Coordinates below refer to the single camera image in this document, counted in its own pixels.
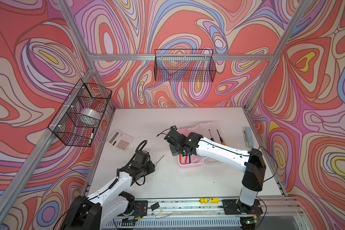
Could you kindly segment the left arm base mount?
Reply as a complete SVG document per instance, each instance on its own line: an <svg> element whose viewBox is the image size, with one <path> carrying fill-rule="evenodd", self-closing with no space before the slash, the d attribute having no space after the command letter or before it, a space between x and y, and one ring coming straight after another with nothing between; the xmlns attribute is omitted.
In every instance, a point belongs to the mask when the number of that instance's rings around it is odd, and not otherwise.
<svg viewBox="0 0 345 230"><path fill-rule="evenodd" d="M127 209L124 213L119 214L118 217L133 217L142 218L148 213L148 201L137 200L128 204Z"/></svg>

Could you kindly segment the pink plastic tool box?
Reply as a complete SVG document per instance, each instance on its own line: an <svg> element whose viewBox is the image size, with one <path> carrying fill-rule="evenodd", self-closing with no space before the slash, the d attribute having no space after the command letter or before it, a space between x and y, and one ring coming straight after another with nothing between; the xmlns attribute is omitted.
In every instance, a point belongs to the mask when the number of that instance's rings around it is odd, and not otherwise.
<svg viewBox="0 0 345 230"><path fill-rule="evenodd" d="M178 140L174 141L170 147L172 154L179 156L180 168L196 167L203 163L219 163L218 160L208 156L201 156L198 149L200 141L203 141L204 144L212 141L220 144L219 135L215 132L217 130L218 126L215 121L200 123L195 127L178 127L176 129L179 133Z"/></svg>

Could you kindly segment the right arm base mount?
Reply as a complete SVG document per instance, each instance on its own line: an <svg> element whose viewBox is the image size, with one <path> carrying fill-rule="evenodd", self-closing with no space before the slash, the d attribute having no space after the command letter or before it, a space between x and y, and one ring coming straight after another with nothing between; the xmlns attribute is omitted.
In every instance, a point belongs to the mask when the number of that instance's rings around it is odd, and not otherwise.
<svg viewBox="0 0 345 230"><path fill-rule="evenodd" d="M261 204L258 199L255 199L252 206L243 204L239 199L224 199L222 206L226 215L255 215L263 214Z"/></svg>

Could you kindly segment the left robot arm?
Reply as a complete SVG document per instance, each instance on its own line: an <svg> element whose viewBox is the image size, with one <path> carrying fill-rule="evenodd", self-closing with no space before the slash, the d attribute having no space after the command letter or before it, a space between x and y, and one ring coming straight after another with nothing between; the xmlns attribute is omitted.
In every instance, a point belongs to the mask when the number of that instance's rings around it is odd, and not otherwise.
<svg viewBox="0 0 345 230"><path fill-rule="evenodd" d="M142 141L128 163L117 169L114 179L101 189L88 196L76 197L70 208L61 216L64 218L61 230L100 230L102 225L122 213L131 214L135 208L135 198L126 192L128 188L146 180L146 176L155 172L155 164L150 154L144 150L148 143Z"/></svg>

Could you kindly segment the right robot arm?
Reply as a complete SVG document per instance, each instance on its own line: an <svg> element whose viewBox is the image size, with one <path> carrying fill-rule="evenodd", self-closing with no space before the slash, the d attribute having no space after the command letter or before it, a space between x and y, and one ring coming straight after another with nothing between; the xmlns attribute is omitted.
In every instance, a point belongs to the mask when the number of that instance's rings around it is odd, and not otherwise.
<svg viewBox="0 0 345 230"><path fill-rule="evenodd" d="M237 205L249 208L255 204L258 193L263 189L266 172L266 164L260 150L234 149L194 132L185 136L179 133L175 126L170 127L164 139L169 143L173 156L199 155L215 159L243 172Z"/></svg>

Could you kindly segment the yellow handle screwdriver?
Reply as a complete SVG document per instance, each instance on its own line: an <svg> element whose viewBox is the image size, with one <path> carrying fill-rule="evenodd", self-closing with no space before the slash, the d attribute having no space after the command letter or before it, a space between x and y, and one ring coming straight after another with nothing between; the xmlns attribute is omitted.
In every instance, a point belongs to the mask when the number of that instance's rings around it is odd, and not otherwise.
<svg viewBox="0 0 345 230"><path fill-rule="evenodd" d="M218 133L218 137L219 137L219 140L220 140L221 145L224 145L224 146L225 146L226 144L225 144L225 142L224 142L222 136L220 135L220 132L219 132L218 129L217 129L217 133Z"/></svg>

